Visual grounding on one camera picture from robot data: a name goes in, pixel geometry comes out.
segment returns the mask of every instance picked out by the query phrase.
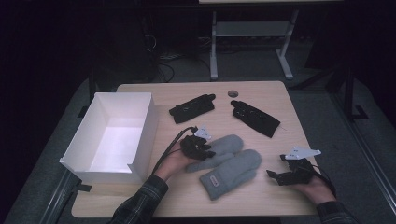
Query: white metal frame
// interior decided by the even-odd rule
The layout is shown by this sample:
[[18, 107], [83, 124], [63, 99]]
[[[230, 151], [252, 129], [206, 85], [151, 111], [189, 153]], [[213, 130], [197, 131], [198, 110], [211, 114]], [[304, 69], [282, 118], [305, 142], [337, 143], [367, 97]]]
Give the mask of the white metal frame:
[[281, 49], [276, 50], [277, 58], [282, 66], [286, 79], [293, 79], [286, 51], [297, 21], [298, 10], [294, 10], [290, 21], [217, 21], [216, 11], [212, 20], [212, 50], [210, 52], [210, 79], [217, 80], [218, 62], [216, 57], [217, 36], [284, 36], [285, 42]]

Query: metal stand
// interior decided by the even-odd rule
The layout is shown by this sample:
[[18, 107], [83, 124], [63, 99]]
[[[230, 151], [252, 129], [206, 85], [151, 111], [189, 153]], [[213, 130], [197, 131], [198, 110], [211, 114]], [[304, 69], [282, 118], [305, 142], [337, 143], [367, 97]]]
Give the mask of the metal stand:
[[210, 79], [217, 80], [219, 77], [216, 58], [217, 36], [285, 36], [285, 42], [281, 49], [276, 50], [276, 55], [286, 79], [293, 79], [293, 74], [290, 71], [285, 55], [298, 12], [298, 10], [293, 11], [290, 21], [217, 21], [216, 11], [214, 11], [212, 21], [212, 50], [210, 52]]
[[358, 114], [353, 114], [353, 83], [355, 77], [350, 67], [344, 64], [336, 64], [330, 69], [324, 70], [298, 85], [289, 87], [289, 90], [302, 90], [326, 76], [332, 76], [331, 80], [326, 85], [327, 92], [336, 93], [341, 88], [341, 85], [345, 83], [344, 113], [349, 121], [353, 122], [355, 119], [368, 119], [367, 114], [360, 105], [355, 105]]

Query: flannel shirt sleeve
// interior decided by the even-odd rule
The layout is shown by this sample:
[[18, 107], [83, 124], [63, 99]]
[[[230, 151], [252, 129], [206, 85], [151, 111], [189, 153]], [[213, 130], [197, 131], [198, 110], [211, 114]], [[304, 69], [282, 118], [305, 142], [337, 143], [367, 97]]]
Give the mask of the flannel shirt sleeve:
[[322, 224], [358, 224], [359, 221], [347, 211], [342, 203], [327, 202], [317, 206]]
[[151, 175], [133, 197], [117, 208], [109, 223], [150, 223], [166, 191], [168, 191], [166, 183], [158, 176]]

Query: white box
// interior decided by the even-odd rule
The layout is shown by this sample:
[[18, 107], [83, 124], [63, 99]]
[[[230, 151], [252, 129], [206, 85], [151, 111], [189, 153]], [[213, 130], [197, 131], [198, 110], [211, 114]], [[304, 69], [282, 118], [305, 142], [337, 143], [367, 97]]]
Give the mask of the white box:
[[60, 163], [83, 182], [142, 184], [157, 125], [150, 92], [97, 92]]

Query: person's right hand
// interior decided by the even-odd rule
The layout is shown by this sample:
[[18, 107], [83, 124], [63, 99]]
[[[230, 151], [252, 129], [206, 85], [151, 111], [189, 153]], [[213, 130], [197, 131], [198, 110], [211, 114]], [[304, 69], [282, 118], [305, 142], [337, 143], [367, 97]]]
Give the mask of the person's right hand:
[[299, 190], [314, 205], [337, 201], [326, 183], [317, 176], [312, 177], [308, 184], [296, 184], [291, 187]]
[[168, 156], [163, 160], [154, 174], [166, 181], [171, 175], [183, 170], [187, 165], [198, 162], [198, 160], [186, 157], [181, 150], [180, 141], [178, 141], [171, 148]]

